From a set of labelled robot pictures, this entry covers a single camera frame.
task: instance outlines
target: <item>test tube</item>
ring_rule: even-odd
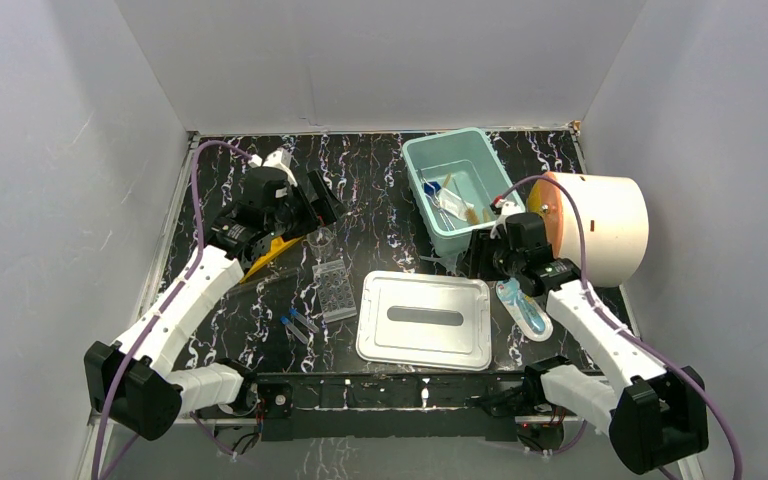
[[[315,323],[310,321],[310,319],[308,319],[307,317],[299,313],[299,311],[296,310],[295,308],[290,309],[290,316],[292,316],[293,318],[301,322],[301,324],[306,326],[308,330],[310,330],[311,332],[313,333],[319,332],[319,327],[317,327]]]
[[[293,325],[293,322],[291,322],[287,317],[281,317],[281,323],[284,324],[285,327],[287,327],[288,330],[290,330],[293,335],[296,336],[296,338],[299,339],[302,343],[307,343],[307,337],[304,333],[302,333],[301,330],[295,325]]]

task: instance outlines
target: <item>black marble table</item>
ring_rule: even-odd
[[[364,277],[374,270],[446,274],[420,256],[433,256],[428,233],[410,192],[406,164],[401,155],[404,142],[424,134],[330,134],[290,136],[224,137],[225,141],[265,157],[278,147],[293,156],[297,176],[308,170],[322,171],[348,213],[331,228],[349,272],[360,306]],[[488,132],[499,159],[514,181],[543,171],[580,172],[574,138],[569,131]],[[199,163],[198,183],[206,221],[242,191],[247,166],[224,148],[209,148]],[[521,191],[525,198],[527,191]],[[184,267],[195,248],[192,201],[187,196],[178,217],[163,285]],[[206,317],[182,350],[177,369],[208,365],[220,358],[240,361],[259,373],[399,373],[439,372],[436,369],[373,363],[355,351],[357,316],[330,324],[321,321],[313,287],[311,267],[316,260],[305,242],[294,245],[252,281],[294,269],[291,276],[234,296],[226,296]],[[599,292],[603,301],[627,322],[618,289]],[[490,371],[520,371],[523,366],[562,354],[581,368],[592,362],[563,327],[555,325],[545,342],[527,339],[491,292],[493,360]],[[321,324],[309,345],[303,345],[281,324],[290,307]]]

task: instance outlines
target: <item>white cylinder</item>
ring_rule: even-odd
[[[649,241],[649,215],[634,180],[549,172],[572,195],[581,213],[587,247],[587,279],[597,287],[615,287],[640,266]],[[557,187],[538,180],[528,209],[540,213],[555,258],[581,268],[578,225],[569,200]]]

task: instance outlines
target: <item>teal plastic bin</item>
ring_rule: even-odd
[[[410,187],[428,228],[434,251],[439,257],[454,256],[466,251],[469,247],[470,232],[476,228],[491,227],[496,216],[490,212],[493,218],[490,222],[470,225],[449,215],[454,229],[447,228],[440,212],[431,205],[422,191],[419,171],[422,171],[425,180],[437,181],[440,185],[443,185],[446,177],[451,174],[452,179],[457,181],[464,200],[475,205],[475,213],[483,220],[484,209],[489,212],[490,202],[512,185],[511,179],[496,157],[490,139],[482,130],[464,128],[409,140],[402,146],[402,153],[408,164]],[[457,193],[451,180],[446,188]],[[524,205],[516,192],[512,193],[508,200]]]

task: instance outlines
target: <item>white wall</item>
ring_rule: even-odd
[[[74,476],[185,143],[111,0],[0,0],[0,479]]]
[[[768,479],[768,2],[650,0],[582,125],[591,171],[634,178],[646,340],[705,378],[745,478]],[[731,478],[716,424],[701,461]]]
[[[581,119],[644,0],[117,0],[202,133]]]

